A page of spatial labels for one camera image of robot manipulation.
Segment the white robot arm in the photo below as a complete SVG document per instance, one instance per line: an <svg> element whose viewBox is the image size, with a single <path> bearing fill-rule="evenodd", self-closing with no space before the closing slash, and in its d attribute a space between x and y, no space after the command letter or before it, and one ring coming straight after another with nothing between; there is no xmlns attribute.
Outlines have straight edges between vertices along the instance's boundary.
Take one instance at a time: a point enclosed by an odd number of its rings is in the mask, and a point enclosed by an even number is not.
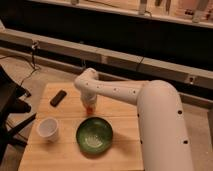
<svg viewBox="0 0 213 171"><path fill-rule="evenodd" d="M137 107L145 171L194 171L181 98L170 83L102 81L95 69L88 68L74 86L85 108L92 108L98 95Z"/></svg>

